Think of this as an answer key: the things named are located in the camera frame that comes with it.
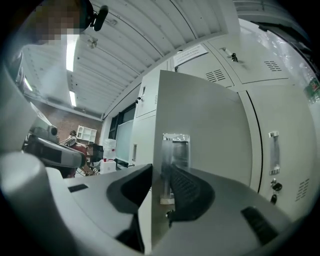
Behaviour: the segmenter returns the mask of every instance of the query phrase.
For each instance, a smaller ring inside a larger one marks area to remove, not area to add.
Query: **ventilation slot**
[[[275,61],[265,61],[264,62],[271,71],[282,71],[281,68]]]
[[[296,194],[296,198],[295,198],[296,202],[306,196],[306,193],[308,190],[308,185],[309,185],[308,178],[299,184],[298,193]]]
[[[210,82],[213,82],[213,83],[216,81],[226,79],[225,75],[222,73],[221,69],[206,73],[205,76]]]

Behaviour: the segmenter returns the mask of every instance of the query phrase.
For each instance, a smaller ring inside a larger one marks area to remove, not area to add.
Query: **white corrugated ceiling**
[[[156,62],[187,43],[223,31],[226,25],[222,5],[225,2],[232,3],[223,0],[92,0],[95,11],[107,5],[109,13],[100,31],[89,27],[80,35],[73,72],[67,75],[63,42],[33,46],[24,50],[28,80],[46,101],[70,108],[69,90],[73,90],[75,110],[101,116]],[[92,39],[97,39],[93,49],[88,47],[88,40]]]

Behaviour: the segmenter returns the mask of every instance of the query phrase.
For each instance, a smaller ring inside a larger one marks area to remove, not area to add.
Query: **white paper sign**
[[[179,66],[191,59],[206,54],[208,51],[201,45],[198,44],[192,48],[186,49],[175,56],[173,56],[174,67]]]

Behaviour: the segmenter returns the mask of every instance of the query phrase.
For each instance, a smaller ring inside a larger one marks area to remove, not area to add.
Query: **white shelf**
[[[91,129],[88,127],[84,127],[79,125],[78,131],[76,133],[76,137],[80,140],[87,141],[90,143],[95,143],[96,141],[97,130]]]

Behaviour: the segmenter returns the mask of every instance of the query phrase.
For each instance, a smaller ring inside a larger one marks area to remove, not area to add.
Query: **fluorescent light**
[[[69,91],[70,93],[70,100],[71,100],[71,105],[76,107],[76,94],[73,91]]]
[[[74,58],[77,40],[79,38],[78,34],[68,34],[67,35],[67,45],[66,45],[66,58],[65,67],[67,70],[74,71]]]
[[[30,86],[30,84],[29,84],[29,82],[28,82],[28,80],[26,79],[26,78],[24,78],[24,83],[26,84],[26,86],[28,87],[28,89],[29,89],[29,91],[33,91],[32,90],[32,88],[31,88],[31,86]]]

